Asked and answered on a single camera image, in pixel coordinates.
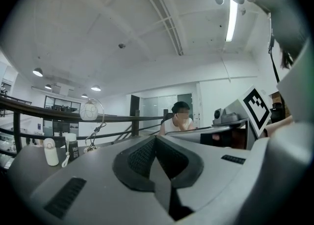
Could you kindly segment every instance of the black vent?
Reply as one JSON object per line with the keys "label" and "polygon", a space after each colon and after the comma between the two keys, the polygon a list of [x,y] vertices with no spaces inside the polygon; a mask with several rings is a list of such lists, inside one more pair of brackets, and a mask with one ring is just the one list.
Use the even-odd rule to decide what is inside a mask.
{"label": "black vent", "polygon": [[221,157],[223,160],[228,160],[228,161],[232,161],[238,164],[243,164],[245,162],[245,159],[243,158],[239,158],[239,157],[234,157],[231,155],[224,155]]}
{"label": "black vent", "polygon": [[155,159],[154,140],[140,147],[128,157],[129,167],[145,178],[149,178],[151,167]]}
{"label": "black vent", "polygon": [[49,201],[44,209],[59,219],[62,219],[79,195],[85,183],[86,180],[81,178],[74,177],[70,179]]}
{"label": "black vent", "polygon": [[180,174],[189,163],[187,156],[163,141],[156,143],[156,155],[170,180]]}

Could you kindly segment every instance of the black container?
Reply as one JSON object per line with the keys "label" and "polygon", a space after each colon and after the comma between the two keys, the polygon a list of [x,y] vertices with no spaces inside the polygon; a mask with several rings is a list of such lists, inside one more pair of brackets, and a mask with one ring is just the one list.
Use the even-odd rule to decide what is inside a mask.
{"label": "black container", "polygon": [[69,161],[73,161],[79,157],[79,146],[77,141],[77,136],[75,133],[67,133],[65,135],[65,149],[67,150],[67,143],[69,143]]}

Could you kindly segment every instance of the gray plastic surface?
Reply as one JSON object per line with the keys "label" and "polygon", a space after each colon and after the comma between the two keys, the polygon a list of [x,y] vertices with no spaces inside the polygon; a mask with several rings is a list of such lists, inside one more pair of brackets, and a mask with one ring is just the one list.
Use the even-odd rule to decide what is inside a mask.
{"label": "gray plastic surface", "polygon": [[198,154],[204,162],[204,169],[192,187],[178,189],[183,206],[198,210],[212,201],[238,173],[243,165],[221,159],[232,155],[246,159],[250,152],[230,148],[219,148],[168,137],[168,140]]}
{"label": "gray plastic surface", "polygon": [[195,129],[189,131],[179,131],[179,132],[168,132],[165,138],[168,136],[179,138],[181,140],[186,140],[190,142],[200,143],[202,133],[219,133],[231,130],[230,126],[219,126],[219,127],[208,127],[207,129]]}
{"label": "gray plastic surface", "polygon": [[237,224],[265,224],[287,202],[313,161],[313,140],[314,125],[306,123],[284,126],[272,135],[260,175],[245,201]]}
{"label": "gray plastic surface", "polygon": [[257,180],[268,139],[263,138],[255,142],[243,166],[211,202],[176,224],[234,224],[245,199],[249,196]]}
{"label": "gray plastic surface", "polygon": [[[145,140],[138,138],[80,156],[55,173],[32,194],[37,212],[48,224],[169,224],[172,218],[154,193],[132,191],[112,171],[115,156]],[[72,177],[87,182],[67,214],[60,220],[43,207]]]}

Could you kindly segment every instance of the black hair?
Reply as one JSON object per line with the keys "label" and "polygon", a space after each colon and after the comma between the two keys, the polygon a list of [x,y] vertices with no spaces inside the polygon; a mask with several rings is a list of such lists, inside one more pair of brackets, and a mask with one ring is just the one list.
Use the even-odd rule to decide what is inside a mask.
{"label": "black hair", "polygon": [[178,113],[180,108],[185,108],[187,110],[190,110],[190,107],[188,106],[187,103],[185,103],[184,101],[178,101],[177,103],[175,103],[173,105],[173,107],[171,108],[172,112],[174,114]]}

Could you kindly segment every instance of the vent grille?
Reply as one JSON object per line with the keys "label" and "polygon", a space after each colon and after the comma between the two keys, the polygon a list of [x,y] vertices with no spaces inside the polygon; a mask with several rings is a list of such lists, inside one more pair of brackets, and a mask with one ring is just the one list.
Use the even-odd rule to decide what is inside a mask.
{"label": "vent grille", "polygon": [[59,219],[62,219],[79,195],[85,183],[86,180],[81,178],[74,177],[70,179],[49,201],[44,209]]}
{"label": "vent grille", "polygon": [[228,160],[228,161],[235,162],[235,163],[238,163],[238,164],[244,164],[244,162],[245,162],[245,159],[239,158],[239,157],[234,157],[234,156],[231,156],[231,155],[224,155],[221,158],[223,160]]}

